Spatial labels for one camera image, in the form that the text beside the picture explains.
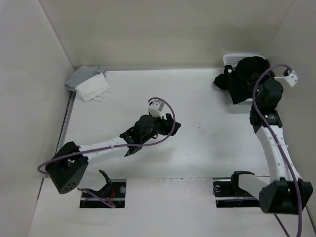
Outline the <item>black tank top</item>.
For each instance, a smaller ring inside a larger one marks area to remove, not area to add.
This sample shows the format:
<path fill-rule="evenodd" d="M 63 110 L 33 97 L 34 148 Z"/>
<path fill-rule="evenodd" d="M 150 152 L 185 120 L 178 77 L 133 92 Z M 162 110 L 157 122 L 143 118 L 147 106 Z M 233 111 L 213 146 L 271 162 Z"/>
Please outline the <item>black tank top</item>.
<path fill-rule="evenodd" d="M 233 104 L 252 98 L 254 85 L 261 74 L 270 67 L 269 61 L 260 56 L 241 59 L 237 66 L 224 67 L 224 72 L 214 79 L 221 90 L 228 91 Z"/>

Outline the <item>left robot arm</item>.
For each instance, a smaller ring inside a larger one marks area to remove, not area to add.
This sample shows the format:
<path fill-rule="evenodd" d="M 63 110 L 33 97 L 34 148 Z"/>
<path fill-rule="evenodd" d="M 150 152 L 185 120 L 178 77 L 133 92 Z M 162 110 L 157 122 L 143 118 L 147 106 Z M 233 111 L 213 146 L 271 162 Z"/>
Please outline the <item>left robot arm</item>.
<path fill-rule="evenodd" d="M 149 143 L 160 135 L 167 139 L 174 136 L 181 124 L 171 114 L 164 117 L 142 115 L 135 124 L 114 139 L 90 145 L 68 142 L 44 165 L 45 171 L 58 193 L 66 194 L 80 187 L 89 165 L 103 159 L 123 158 L 137 153 L 145 146 L 157 145 L 162 140 Z"/>

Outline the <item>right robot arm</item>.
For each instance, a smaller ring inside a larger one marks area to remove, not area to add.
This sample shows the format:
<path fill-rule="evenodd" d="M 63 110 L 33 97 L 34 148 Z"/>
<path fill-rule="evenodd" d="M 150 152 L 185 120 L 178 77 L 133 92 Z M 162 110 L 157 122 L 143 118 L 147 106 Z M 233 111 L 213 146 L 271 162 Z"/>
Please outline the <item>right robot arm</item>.
<path fill-rule="evenodd" d="M 302 180 L 291 161 L 283 138 L 282 122 L 276 107 L 283 86 L 274 79 L 264 81 L 255 91 L 250 124 L 267 160 L 270 182 L 265 183 L 250 171 L 235 171 L 229 190 L 234 195 L 246 192 L 259 201 L 264 213 L 297 215 L 313 193 L 310 182 Z"/>

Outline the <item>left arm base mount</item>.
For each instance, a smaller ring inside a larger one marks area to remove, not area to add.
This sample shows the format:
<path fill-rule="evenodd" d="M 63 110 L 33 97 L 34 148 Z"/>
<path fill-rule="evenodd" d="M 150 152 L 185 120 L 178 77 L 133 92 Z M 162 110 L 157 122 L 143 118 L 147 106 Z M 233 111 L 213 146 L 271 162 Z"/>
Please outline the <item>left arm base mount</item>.
<path fill-rule="evenodd" d="M 80 208 L 125 208 L 127 180 L 112 180 L 104 170 L 99 170 L 105 179 L 100 190 L 79 189 Z"/>

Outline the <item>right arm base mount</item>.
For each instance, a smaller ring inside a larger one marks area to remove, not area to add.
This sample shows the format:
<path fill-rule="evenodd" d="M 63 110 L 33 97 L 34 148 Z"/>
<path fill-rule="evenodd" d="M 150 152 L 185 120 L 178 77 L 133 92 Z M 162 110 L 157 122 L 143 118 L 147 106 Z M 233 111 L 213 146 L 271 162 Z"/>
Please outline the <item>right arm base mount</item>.
<path fill-rule="evenodd" d="M 230 180 L 214 180 L 213 194 L 217 208 L 259 207 L 259 202 L 246 191 L 233 191 Z"/>

